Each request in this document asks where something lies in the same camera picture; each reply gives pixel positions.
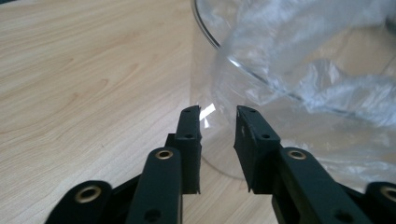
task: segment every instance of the clear plastic bag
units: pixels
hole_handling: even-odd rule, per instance
[[[201,77],[210,80],[193,87],[210,93],[191,96],[203,106],[204,157],[242,177],[232,140],[235,108],[248,105],[284,147],[309,150],[337,181],[360,190],[396,182],[396,36],[384,26],[396,2],[233,4],[232,22],[218,20],[232,25]]]

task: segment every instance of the wood grain surface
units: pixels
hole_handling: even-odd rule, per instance
[[[0,5],[0,223],[43,223],[76,184],[141,173],[189,105],[188,0]],[[203,161],[184,223],[275,223],[270,197]]]

